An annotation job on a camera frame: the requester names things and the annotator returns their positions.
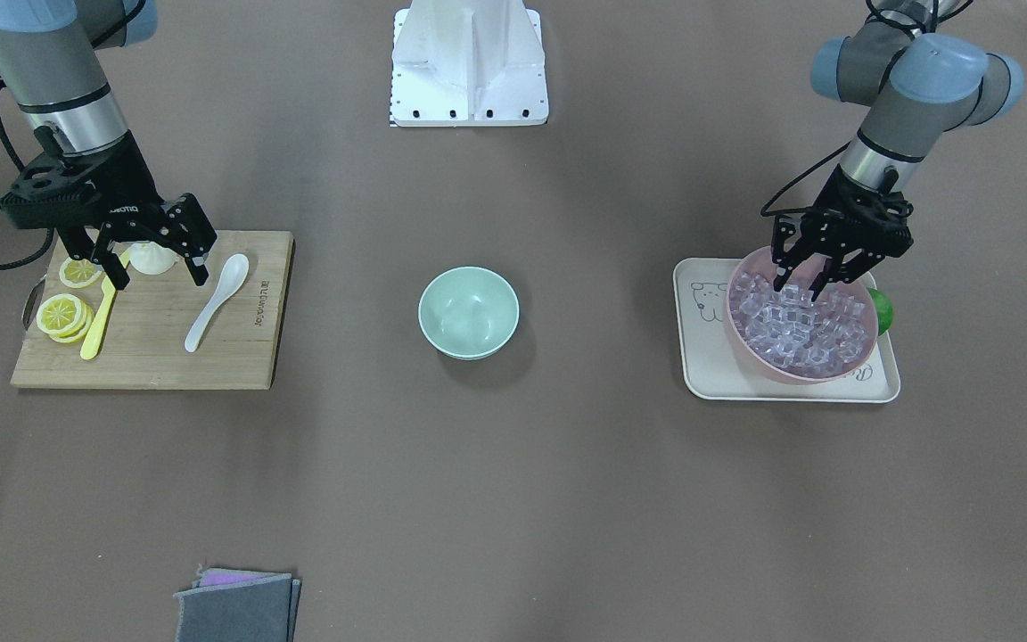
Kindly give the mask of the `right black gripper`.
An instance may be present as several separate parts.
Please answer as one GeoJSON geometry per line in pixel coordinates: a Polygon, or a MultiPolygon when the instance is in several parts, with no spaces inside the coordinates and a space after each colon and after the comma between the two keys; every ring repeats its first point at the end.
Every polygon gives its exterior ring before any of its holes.
{"type": "MultiPolygon", "coordinates": [[[[86,177],[99,195],[101,214],[88,223],[101,228],[116,210],[117,222],[111,224],[111,234],[119,243],[152,241],[169,247],[185,263],[196,287],[203,287],[210,277],[205,267],[211,249],[218,239],[204,207],[196,196],[183,193],[166,207],[153,175],[148,169],[132,133],[126,133],[105,149],[82,152],[77,164],[86,168],[86,177]],[[166,227],[166,235],[160,230],[166,227]]],[[[111,235],[98,235],[90,260],[105,272],[118,290],[130,282],[127,267],[113,251],[111,235]]]]}

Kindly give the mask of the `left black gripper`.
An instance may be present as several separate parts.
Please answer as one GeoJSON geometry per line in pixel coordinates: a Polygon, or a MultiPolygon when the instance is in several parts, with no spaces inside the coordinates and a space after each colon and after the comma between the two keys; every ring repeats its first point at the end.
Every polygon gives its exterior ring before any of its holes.
{"type": "Polygon", "coordinates": [[[806,212],[773,214],[773,288],[783,289],[796,268],[822,256],[823,267],[809,285],[812,300],[832,282],[853,282],[885,257],[904,255],[914,240],[908,219],[914,206],[889,190],[895,169],[885,171],[880,190],[857,183],[835,167],[806,212]]]}

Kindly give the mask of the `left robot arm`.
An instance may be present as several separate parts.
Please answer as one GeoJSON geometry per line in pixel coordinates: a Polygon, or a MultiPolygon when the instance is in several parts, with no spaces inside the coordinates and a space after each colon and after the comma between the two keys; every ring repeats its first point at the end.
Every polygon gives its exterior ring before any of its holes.
{"type": "Polygon", "coordinates": [[[913,206],[902,195],[941,135],[1006,114],[1024,90],[1022,65],[938,31],[957,1],[877,1],[851,37],[825,42],[812,62],[817,95],[866,106],[850,143],[817,198],[802,209],[762,207],[773,217],[773,282],[781,290],[814,255],[822,271],[812,296],[852,282],[913,243],[913,206]]]}

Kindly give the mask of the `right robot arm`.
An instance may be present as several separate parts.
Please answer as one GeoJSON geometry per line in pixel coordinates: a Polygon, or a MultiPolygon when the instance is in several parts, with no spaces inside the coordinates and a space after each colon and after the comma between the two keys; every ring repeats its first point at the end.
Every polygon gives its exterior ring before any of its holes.
{"type": "Polygon", "coordinates": [[[217,235],[194,195],[159,195],[96,50],[153,36],[153,1],[0,1],[0,81],[42,152],[0,196],[20,230],[53,230],[119,289],[117,243],[173,251],[193,281],[208,279],[217,235]]]}

